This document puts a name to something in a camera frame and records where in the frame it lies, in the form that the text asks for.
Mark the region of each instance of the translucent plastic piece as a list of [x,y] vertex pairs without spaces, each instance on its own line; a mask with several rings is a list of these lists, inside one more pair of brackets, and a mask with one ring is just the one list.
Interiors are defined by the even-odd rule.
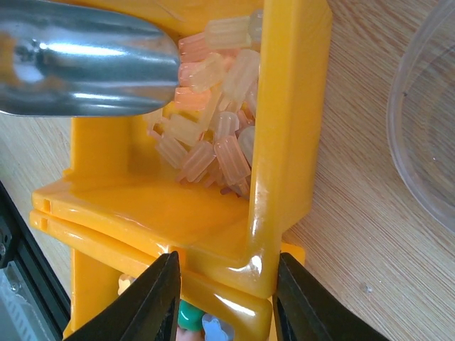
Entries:
[[134,280],[135,280],[134,277],[131,277],[126,274],[122,274],[119,277],[119,290],[117,291],[119,296],[122,295],[123,292],[128,289],[128,287],[134,282]]
[[257,110],[257,82],[253,82],[251,88],[248,89],[247,96],[245,98],[248,109],[251,111],[254,117],[256,117]]
[[242,104],[248,90],[259,77],[260,54],[253,50],[241,50],[222,84],[223,100],[220,110],[229,103]]
[[182,63],[200,62],[207,58],[210,53],[205,44],[204,33],[198,33],[178,41],[178,50]]
[[194,146],[203,133],[197,123],[180,115],[172,115],[169,120],[164,119],[164,131],[166,135],[174,137],[188,146]]
[[235,136],[225,136],[215,143],[215,154],[228,185],[244,183],[251,174],[250,166]]
[[225,185],[223,171],[221,170],[220,163],[217,159],[207,167],[208,177],[204,182],[205,187],[210,187],[213,183],[219,186]]
[[210,90],[194,92],[189,87],[176,88],[174,103],[176,109],[197,111],[204,110],[210,100]]
[[202,317],[202,326],[205,332],[205,341],[234,340],[234,329],[227,323],[218,320],[215,316],[205,314]]
[[218,126],[215,130],[215,141],[224,136],[235,136],[235,132],[239,129],[239,118],[233,112],[221,112],[218,118]]
[[240,130],[245,129],[247,126],[253,124],[253,121],[247,117],[246,113],[243,110],[237,111],[237,117],[239,118]]
[[168,134],[160,135],[156,131],[152,131],[151,135],[158,141],[155,149],[159,155],[166,160],[175,169],[180,169],[182,160],[188,154],[186,149],[174,138]]
[[149,112],[144,115],[144,121],[147,122],[147,134],[150,135],[151,131],[154,129],[155,124],[161,123],[163,119],[163,108],[155,110],[154,112]]
[[249,25],[249,16],[209,21],[205,27],[207,46],[212,50],[248,48],[251,46]]
[[181,87],[190,87],[190,74],[199,63],[181,63],[178,68],[178,83]]
[[189,75],[191,89],[194,92],[209,90],[221,83],[225,74],[224,58],[219,53],[211,53],[207,59],[192,69]]
[[248,33],[253,43],[261,43],[262,37],[262,17],[263,10],[258,9],[250,16],[250,25],[248,26]]
[[190,183],[194,182],[213,160],[215,160],[213,145],[208,141],[199,141],[183,159],[182,170],[176,180],[180,182],[186,178]]
[[242,149],[243,155],[247,159],[250,166],[253,162],[253,149],[255,146],[255,126],[249,126],[240,133],[239,135],[239,146]]
[[221,89],[219,86],[212,88],[210,100],[208,101],[207,105],[203,113],[199,119],[199,126],[201,130],[205,131],[208,129],[210,122],[212,121],[213,114],[217,111],[218,102],[220,101],[221,97]]

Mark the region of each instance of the wooden table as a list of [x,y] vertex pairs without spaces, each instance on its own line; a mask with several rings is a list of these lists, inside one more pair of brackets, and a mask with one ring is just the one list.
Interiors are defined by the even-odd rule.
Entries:
[[[330,0],[334,13],[314,208],[284,239],[342,303],[393,340],[455,340],[455,235],[411,196],[385,133],[392,76],[436,0]],[[69,166],[69,119],[0,116],[0,179],[31,191]],[[33,231],[70,290],[70,253]],[[368,286],[373,291],[366,292]]]

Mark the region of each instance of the yellow plastic frame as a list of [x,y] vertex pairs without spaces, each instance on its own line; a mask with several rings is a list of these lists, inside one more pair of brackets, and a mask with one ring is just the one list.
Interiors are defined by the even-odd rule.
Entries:
[[[262,7],[257,0],[79,4],[145,18],[174,38],[202,31],[209,19]],[[311,206],[331,21],[326,0],[264,2],[250,203],[219,188],[176,183],[141,116],[73,119],[71,167],[34,192],[31,224],[77,250],[74,293],[85,292],[89,274],[93,286],[103,272],[138,276],[177,250],[187,301],[231,323],[236,340],[267,338],[282,233]],[[113,299],[103,296],[88,314],[73,296],[67,333]]]

